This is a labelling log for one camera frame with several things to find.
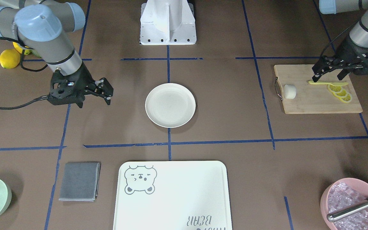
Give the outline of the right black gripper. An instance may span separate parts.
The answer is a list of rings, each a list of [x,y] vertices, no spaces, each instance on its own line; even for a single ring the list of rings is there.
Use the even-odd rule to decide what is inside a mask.
[[[60,70],[55,70],[50,81],[50,92],[47,101],[54,106],[76,104],[83,107],[87,95],[100,97],[109,106],[114,89],[106,78],[93,80],[84,62],[76,72],[64,76]]]

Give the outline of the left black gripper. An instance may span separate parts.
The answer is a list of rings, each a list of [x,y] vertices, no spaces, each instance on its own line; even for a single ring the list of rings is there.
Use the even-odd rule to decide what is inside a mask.
[[[347,75],[368,75],[368,48],[355,44],[347,36],[339,45],[336,54],[332,57],[322,55],[321,58],[311,68],[313,71],[313,82],[318,82],[320,78],[339,67],[338,80],[342,81]]]

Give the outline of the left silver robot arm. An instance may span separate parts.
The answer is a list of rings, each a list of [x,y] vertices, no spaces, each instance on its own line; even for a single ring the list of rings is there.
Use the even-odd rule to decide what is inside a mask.
[[[323,75],[340,70],[338,80],[348,74],[368,75],[368,0],[320,0],[319,10],[322,14],[364,9],[365,13],[348,30],[349,34],[338,46],[332,57],[320,55],[313,65],[312,80],[317,82]]]

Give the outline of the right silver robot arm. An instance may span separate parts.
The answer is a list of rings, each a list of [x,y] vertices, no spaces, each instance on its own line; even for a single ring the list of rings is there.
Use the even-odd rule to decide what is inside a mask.
[[[86,16],[76,3],[54,0],[0,0],[0,40],[13,41],[21,48],[37,51],[53,71],[50,91],[10,109],[20,109],[47,100],[52,105],[83,107],[87,95],[111,104],[113,87],[106,78],[94,80],[67,36],[83,29]]]

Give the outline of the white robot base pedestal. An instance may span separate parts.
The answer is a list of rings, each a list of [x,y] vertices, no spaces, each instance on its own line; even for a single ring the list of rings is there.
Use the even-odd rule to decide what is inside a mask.
[[[141,5],[141,45],[194,45],[194,4],[190,0],[148,0]]]

